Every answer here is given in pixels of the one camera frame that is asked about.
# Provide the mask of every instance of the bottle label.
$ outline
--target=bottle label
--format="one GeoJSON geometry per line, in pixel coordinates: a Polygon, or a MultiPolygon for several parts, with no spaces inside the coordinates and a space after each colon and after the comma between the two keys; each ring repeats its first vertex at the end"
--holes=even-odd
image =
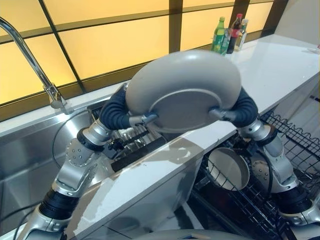
{"type": "Polygon", "coordinates": [[[232,29],[231,37],[237,38],[239,36],[240,29],[232,29]]]}
{"type": "Polygon", "coordinates": [[[224,35],[214,35],[212,50],[219,53],[223,40],[224,35]]]}

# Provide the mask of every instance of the soda bottle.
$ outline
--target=soda bottle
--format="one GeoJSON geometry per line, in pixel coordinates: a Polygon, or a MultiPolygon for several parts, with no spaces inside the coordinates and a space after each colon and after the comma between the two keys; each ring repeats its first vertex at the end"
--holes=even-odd
{"type": "Polygon", "coordinates": [[[235,41],[235,46],[234,46],[235,51],[240,51],[242,49],[242,45],[244,44],[247,36],[247,31],[246,31],[247,25],[248,25],[248,19],[242,19],[241,30],[239,32],[239,36],[235,41]]]}
{"type": "Polygon", "coordinates": [[[236,40],[241,28],[241,18],[242,18],[242,13],[238,13],[236,15],[236,20],[232,23],[231,38],[230,38],[228,49],[226,51],[227,54],[232,54],[234,52],[236,40]]]}
{"type": "Polygon", "coordinates": [[[222,41],[223,41],[224,35],[225,35],[224,22],[225,22],[225,17],[221,16],[219,19],[219,24],[216,27],[216,29],[214,30],[211,51],[220,53],[220,48],[221,48],[222,41]]]}

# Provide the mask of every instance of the metal rack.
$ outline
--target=metal rack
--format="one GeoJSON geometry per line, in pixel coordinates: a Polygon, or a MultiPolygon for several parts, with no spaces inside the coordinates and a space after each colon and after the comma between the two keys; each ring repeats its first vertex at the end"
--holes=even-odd
{"type": "MultiPolygon", "coordinates": [[[[274,125],[279,130],[284,153],[291,161],[300,184],[307,189],[309,197],[314,199],[320,190],[320,140],[312,138],[310,133],[297,128],[287,119],[281,119],[279,115],[274,115],[272,111],[267,112],[260,119],[267,124],[274,125]]],[[[241,139],[238,134],[235,134],[217,147],[234,148],[241,139]]],[[[210,173],[219,170],[213,163],[210,164],[211,169],[208,168],[209,154],[210,152],[203,158],[193,188],[193,193],[197,197],[203,196],[202,201],[205,199],[207,206],[209,206],[207,207],[209,212],[211,207],[219,210],[230,222],[236,225],[231,231],[241,234],[235,232],[237,229],[241,229],[256,239],[278,240],[282,239],[281,235],[290,234],[288,224],[279,216],[273,201],[265,199],[266,192],[253,175],[251,161],[248,158],[244,157],[250,169],[249,183],[245,188],[239,190],[226,178],[225,183],[232,184],[234,187],[232,191],[223,189],[223,184],[220,187],[215,184],[215,179],[210,173]],[[214,195],[211,199],[210,196],[205,196],[208,194],[208,185],[209,191],[212,192],[210,194],[214,195]],[[223,199],[225,204],[221,203],[222,200],[215,200],[217,198],[223,199]]]]}

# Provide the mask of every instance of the black cable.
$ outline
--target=black cable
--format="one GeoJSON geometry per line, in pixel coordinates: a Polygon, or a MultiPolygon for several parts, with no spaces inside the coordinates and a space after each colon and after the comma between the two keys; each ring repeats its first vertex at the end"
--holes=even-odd
{"type": "Polygon", "coordinates": [[[73,119],[74,117],[80,115],[80,114],[83,114],[85,112],[88,112],[89,115],[91,115],[91,110],[90,109],[86,109],[86,110],[83,110],[81,112],[78,112],[76,115],[73,115],[72,117],[70,117],[68,120],[66,120],[64,123],[62,123],[62,125],[58,128],[58,130],[56,131],[54,137],[53,137],[53,140],[52,140],[52,145],[51,145],[51,153],[52,153],[52,159],[54,160],[56,166],[58,167],[58,169],[61,168],[60,164],[58,163],[57,159],[56,159],[56,156],[55,156],[55,142],[56,142],[56,138],[58,136],[58,133],[61,131],[61,129],[67,124],[68,121],[70,121],[71,119],[73,119]]]}
{"type": "Polygon", "coordinates": [[[22,211],[22,210],[32,208],[32,207],[40,204],[41,202],[42,202],[42,201],[37,201],[37,202],[35,202],[35,203],[33,203],[33,204],[30,204],[30,205],[28,205],[28,206],[25,206],[25,207],[22,207],[22,208],[19,208],[19,209],[15,210],[15,211],[10,212],[9,214],[5,215],[3,218],[0,219],[0,223],[2,223],[4,220],[10,218],[12,215],[15,215],[16,213],[18,213],[18,212],[20,212],[20,211],[22,211]]]}
{"type": "Polygon", "coordinates": [[[256,152],[261,157],[263,157],[263,159],[268,164],[268,168],[269,168],[269,184],[268,184],[268,189],[267,189],[266,195],[265,195],[264,200],[263,200],[263,203],[265,203],[269,199],[269,197],[271,195],[271,189],[272,189],[272,185],[273,185],[273,181],[274,181],[274,176],[273,176],[273,173],[272,173],[272,165],[271,165],[271,162],[270,162],[269,158],[266,155],[264,155],[260,150],[258,150],[256,152]]]}
{"type": "Polygon", "coordinates": [[[21,227],[21,225],[24,223],[24,221],[26,220],[26,218],[34,211],[34,209],[32,209],[31,211],[29,211],[26,215],[24,215],[24,217],[21,219],[21,221],[19,222],[17,228],[15,229],[14,232],[14,236],[13,236],[13,240],[16,240],[17,238],[17,234],[19,231],[19,228],[21,227]]]}
{"type": "Polygon", "coordinates": [[[275,225],[276,233],[278,234],[279,238],[281,240],[284,240],[284,238],[281,236],[280,229],[279,229],[279,211],[276,211],[274,225],[275,225]]]}

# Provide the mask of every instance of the gray plate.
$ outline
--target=gray plate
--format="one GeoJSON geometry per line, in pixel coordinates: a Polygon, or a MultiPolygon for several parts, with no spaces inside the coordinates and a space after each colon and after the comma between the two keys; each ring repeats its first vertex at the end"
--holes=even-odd
{"type": "Polygon", "coordinates": [[[215,52],[189,50],[148,63],[133,76],[125,98],[133,115],[158,115],[149,127],[184,133],[215,122],[209,109],[232,108],[240,90],[240,73],[231,61],[215,52]]]}

